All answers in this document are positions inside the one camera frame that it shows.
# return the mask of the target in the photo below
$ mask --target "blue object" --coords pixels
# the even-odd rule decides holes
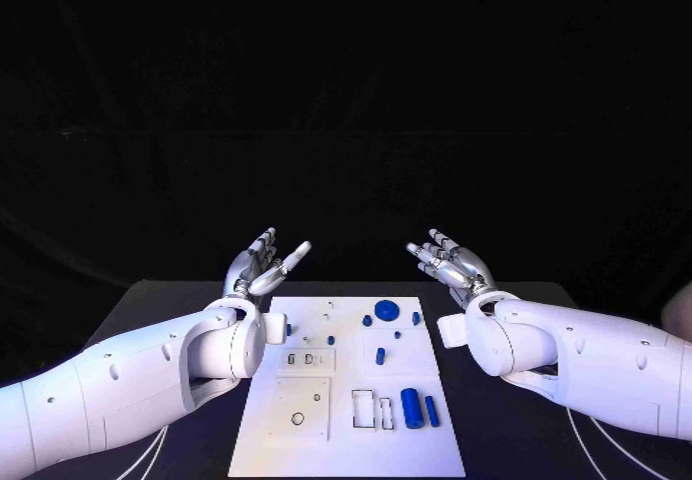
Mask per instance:
[[[396,320],[399,316],[399,306],[390,300],[380,300],[374,304],[374,315],[384,322]]]
[[[436,410],[435,410],[435,403],[432,402],[432,397],[425,397],[425,408],[428,409],[429,424],[433,427],[438,427],[439,419],[436,418]]]
[[[407,428],[420,428],[425,424],[422,420],[420,403],[417,402],[417,391],[415,388],[406,388],[400,391],[400,404],[403,405],[403,418]]]
[[[384,363],[384,349],[381,347],[377,348],[377,356],[374,357],[374,363],[377,365],[383,365]]]

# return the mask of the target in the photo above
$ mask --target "white robotic arm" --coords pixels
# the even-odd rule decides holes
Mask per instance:
[[[309,250],[305,242],[272,261],[273,233],[237,255],[201,312],[108,338],[0,389],[0,479],[133,442],[253,375],[265,343],[285,341],[285,315],[257,312],[260,295]]]
[[[468,345],[488,375],[605,423],[692,440],[692,344],[634,320],[497,291],[475,255],[429,234],[442,248],[406,249],[465,309],[438,320],[445,347]]]

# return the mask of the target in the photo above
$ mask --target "white cable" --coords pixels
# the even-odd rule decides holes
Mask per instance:
[[[619,446],[619,444],[615,442],[612,437],[608,435],[608,432],[601,427],[601,424],[595,421],[593,417],[589,417],[590,421],[593,422],[593,425],[598,427],[598,430],[601,433],[605,435],[605,438],[609,440],[609,443],[616,447],[616,449],[627,455],[627,458],[655,477],[660,478],[660,480],[668,480],[667,477],[664,477],[660,473],[654,472],[631,455],[631,453]]]
[[[576,430],[576,425],[573,424],[572,412],[569,411],[569,409],[566,409],[566,415],[569,417],[569,423],[572,424],[573,434],[576,435],[576,440],[579,441],[580,448],[583,449],[583,453],[586,454],[588,461],[590,462],[590,465],[593,466],[595,471],[598,472],[598,475],[601,476],[602,480],[608,480],[605,478],[605,475],[601,472],[601,469],[595,465],[593,459],[590,458],[590,454],[588,453],[588,450],[586,450],[586,446],[583,445],[583,442],[580,441],[580,435],[579,435],[579,431]]]
[[[144,460],[144,457],[148,455],[148,452],[149,452],[151,449],[154,448],[155,442],[157,442],[158,439],[161,438],[162,430],[164,430],[165,428],[167,428],[167,426],[162,427],[162,428],[158,430],[158,435],[155,436],[154,441],[151,442],[151,445],[148,446],[146,450],[145,450],[144,453],[141,454],[141,457],[136,459],[136,461],[133,462],[132,466],[122,472],[122,475],[121,475],[115,480],[122,480],[122,479],[129,475],[129,472],[136,468],[136,465],[141,463],[141,461]]]
[[[161,441],[158,442],[158,448],[155,449],[154,458],[151,459],[151,463],[148,464],[146,471],[144,472],[144,475],[141,476],[139,480],[144,480],[146,478],[148,471],[151,470],[151,467],[154,466],[155,457],[158,456],[158,452],[161,451],[162,441],[165,440],[165,433],[167,432],[168,432],[168,426],[165,425],[162,427],[162,437],[161,437]]]

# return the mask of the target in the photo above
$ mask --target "table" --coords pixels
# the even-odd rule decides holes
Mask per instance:
[[[518,298],[575,307],[559,287],[546,282],[500,282]],[[132,285],[84,348],[105,338],[201,310],[219,297],[221,282],[141,281]],[[458,313],[436,282],[283,282],[275,296],[416,296],[428,321],[439,377],[468,479],[599,479],[583,455],[565,408],[533,392],[487,376],[465,347],[446,350],[436,318]],[[262,310],[269,306],[268,295]],[[223,479],[233,453],[249,381],[213,399],[168,427],[165,442],[146,479]],[[651,479],[602,437],[588,418],[572,412],[592,458],[608,480]],[[622,447],[670,479],[690,478],[692,446],[603,425]],[[30,477],[115,479],[139,457],[154,435],[129,445],[67,460]],[[145,460],[128,478],[139,478]]]

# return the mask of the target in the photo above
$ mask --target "black curtain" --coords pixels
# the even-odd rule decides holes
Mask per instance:
[[[435,227],[500,280],[657,323],[692,277],[692,81],[683,16],[634,8],[8,2],[2,379],[136,280],[220,280],[268,226],[282,254],[312,241],[294,280],[425,280],[403,245]]]

